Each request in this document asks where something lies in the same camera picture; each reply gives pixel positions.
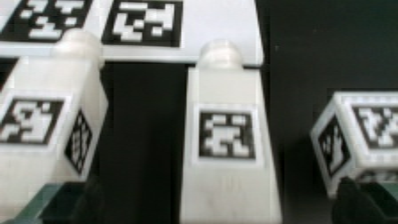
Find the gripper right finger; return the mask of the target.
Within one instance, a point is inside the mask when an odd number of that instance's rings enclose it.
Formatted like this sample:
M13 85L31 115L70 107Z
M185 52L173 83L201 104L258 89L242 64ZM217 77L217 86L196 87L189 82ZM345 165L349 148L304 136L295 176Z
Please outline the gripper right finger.
M333 224L398 224L398 183L343 178L331 219Z

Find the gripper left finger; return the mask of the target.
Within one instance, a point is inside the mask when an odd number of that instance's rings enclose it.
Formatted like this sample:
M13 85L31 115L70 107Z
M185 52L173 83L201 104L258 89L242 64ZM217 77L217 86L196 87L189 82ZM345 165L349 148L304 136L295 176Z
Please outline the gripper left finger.
M16 224L105 224L105 194L96 181L47 184Z

